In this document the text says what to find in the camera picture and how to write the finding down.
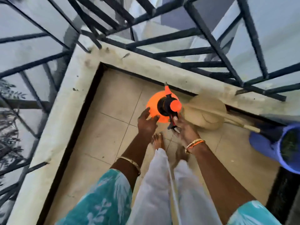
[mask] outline teal floral fabric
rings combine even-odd
[[[131,199],[127,178],[109,169],[56,225],[124,225],[131,212]]]
[[[259,201],[253,200],[239,207],[227,225],[280,225],[280,222]]]
[[[109,169],[56,225],[125,225],[131,213],[131,200],[132,191],[124,174]],[[239,207],[227,223],[227,225],[271,224],[280,225],[258,201],[250,201]]]

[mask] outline white pants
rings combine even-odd
[[[221,225],[212,200],[208,198],[198,178],[186,161],[181,160],[174,169],[178,198],[175,196],[166,152],[159,148],[142,180],[127,224],[171,225],[169,186],[171,184],[178,224]]]

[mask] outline tiled floor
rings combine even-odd
[[[160,90],[163,90],[162,86],[115,70],[104,73],[45,224],[54,224],[66,215],[109,169],[116,157],[125,151],[138,132],[137,118],[149,98]],[[175,93],[182,103],[190,99],[190,96]],[[167,125],[159,124],[157,132],[163,131],[169,162],[173,164],[179,141],[166,128]],[[251,148],[249,131],[224,124],[216,131],[202,129],[199,133],[231,174],[265,204],[279,164]],[[142,174],[133,191],[133,200],[153,155],[149,145],[141,167]],[[189,165],[205,186],[193,157]]]

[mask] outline bare foot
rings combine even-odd
[[[159,148],[165,149],[165,143],[163,142],[163,134],[160,132],[159,134],[154,134],[152,136],[151,144],[154,150],[158,150]]]
[[[188,162],[188,159],[190,158],[190,155],[185,153],[185,148],[179,144],[175,155],[176,155],[176,163],[178,163],[180,160],[185,160]]]

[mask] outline gold bangle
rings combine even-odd
[[[141,169],[139,168],[139,166],[137,165],[136,162],[134,162],[133,160],[128,159],[128,158],[126,158],[126,157],[124,157],[124,156],[120,156],[120,157],[118,157],[117,159],[125,159],[125,160],[127,160],[128,162],[130,162],[133,166],[135,166],[135,167],[137,168],[137,171],[139,172],[139,176],[140,176],[140,174],[141,174]]]
[[[199,143],[205,143],[205,140],[202,140],[201,138],[194,140],[192,143],[190,143],[186,148],[185,148],[185,153],[186,154],[190,154],[190,152],[188,151],[188,149],[191,149],[192,147],[194,147],[195,145],[199,144]]]

